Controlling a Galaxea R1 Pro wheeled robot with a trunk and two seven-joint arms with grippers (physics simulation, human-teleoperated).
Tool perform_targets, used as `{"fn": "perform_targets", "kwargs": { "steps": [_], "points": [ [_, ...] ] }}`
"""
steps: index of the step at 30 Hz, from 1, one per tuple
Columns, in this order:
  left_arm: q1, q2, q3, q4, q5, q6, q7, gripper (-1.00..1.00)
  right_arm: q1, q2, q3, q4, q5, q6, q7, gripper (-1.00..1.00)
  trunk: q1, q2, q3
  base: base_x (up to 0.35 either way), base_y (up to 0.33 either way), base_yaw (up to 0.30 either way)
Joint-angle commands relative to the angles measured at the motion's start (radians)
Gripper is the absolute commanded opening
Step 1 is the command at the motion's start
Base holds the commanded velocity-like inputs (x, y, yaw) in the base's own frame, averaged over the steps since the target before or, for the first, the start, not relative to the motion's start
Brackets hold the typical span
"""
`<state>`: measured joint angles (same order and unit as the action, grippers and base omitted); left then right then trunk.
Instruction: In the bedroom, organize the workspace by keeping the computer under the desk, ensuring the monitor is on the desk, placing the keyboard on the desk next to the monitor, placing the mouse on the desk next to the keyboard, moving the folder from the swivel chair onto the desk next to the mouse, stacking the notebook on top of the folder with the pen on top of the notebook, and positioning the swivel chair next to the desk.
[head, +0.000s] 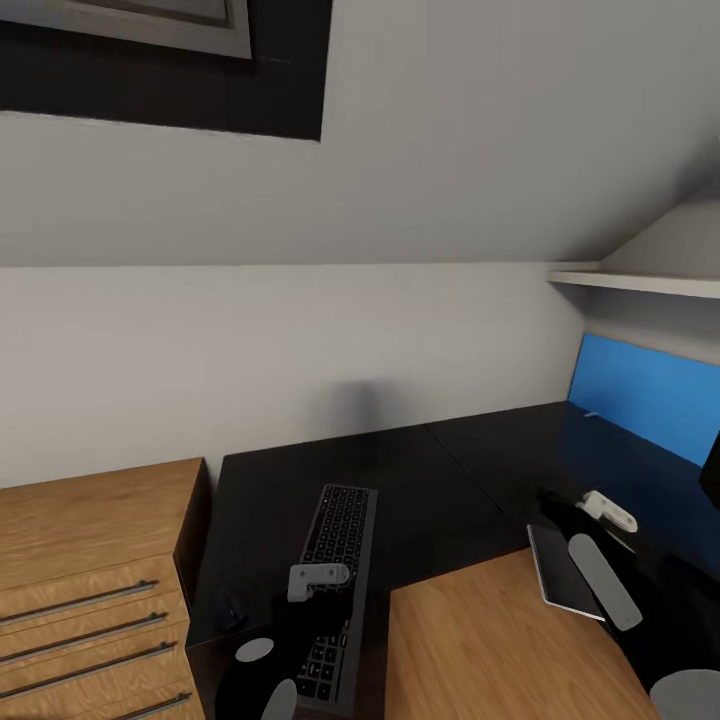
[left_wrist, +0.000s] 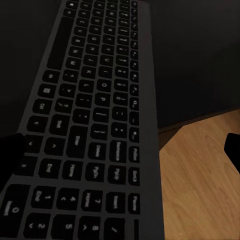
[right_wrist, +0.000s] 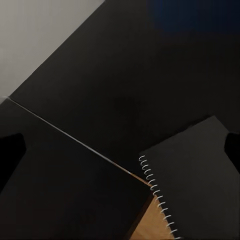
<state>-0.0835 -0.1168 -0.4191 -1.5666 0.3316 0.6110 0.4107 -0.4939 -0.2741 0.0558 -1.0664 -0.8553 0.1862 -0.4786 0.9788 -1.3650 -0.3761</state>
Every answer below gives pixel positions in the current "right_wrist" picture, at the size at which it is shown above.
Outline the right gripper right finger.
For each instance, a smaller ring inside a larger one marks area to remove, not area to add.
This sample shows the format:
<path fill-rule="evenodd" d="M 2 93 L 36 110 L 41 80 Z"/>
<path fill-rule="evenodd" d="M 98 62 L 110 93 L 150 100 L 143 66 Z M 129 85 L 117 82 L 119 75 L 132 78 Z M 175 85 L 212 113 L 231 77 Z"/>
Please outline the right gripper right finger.
<path fill-rule="evenodd" d="M 240 172 L 240 135 L 235 133 L 229 133 L 226 140 L 224 151 Z"/>

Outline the notebook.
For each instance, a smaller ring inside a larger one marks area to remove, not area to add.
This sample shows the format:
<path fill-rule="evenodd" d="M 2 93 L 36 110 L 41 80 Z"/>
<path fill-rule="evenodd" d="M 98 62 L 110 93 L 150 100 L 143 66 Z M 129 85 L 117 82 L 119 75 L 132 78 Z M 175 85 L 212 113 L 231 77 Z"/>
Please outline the notebook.
<path fill-rule="evenodd" d="M 141 152 L 173 240 L 240 240 L 240 172 L 213 115 Z"/>

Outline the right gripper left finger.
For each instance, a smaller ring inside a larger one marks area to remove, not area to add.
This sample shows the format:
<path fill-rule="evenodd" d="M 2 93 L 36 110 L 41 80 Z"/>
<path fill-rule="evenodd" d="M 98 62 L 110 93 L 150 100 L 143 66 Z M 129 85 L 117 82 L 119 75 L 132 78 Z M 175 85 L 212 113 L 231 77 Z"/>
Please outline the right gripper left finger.
<path fill-rule="evenodd" d="M 0 138 L 0 193 L 26 152 L 22 133 Z"/>

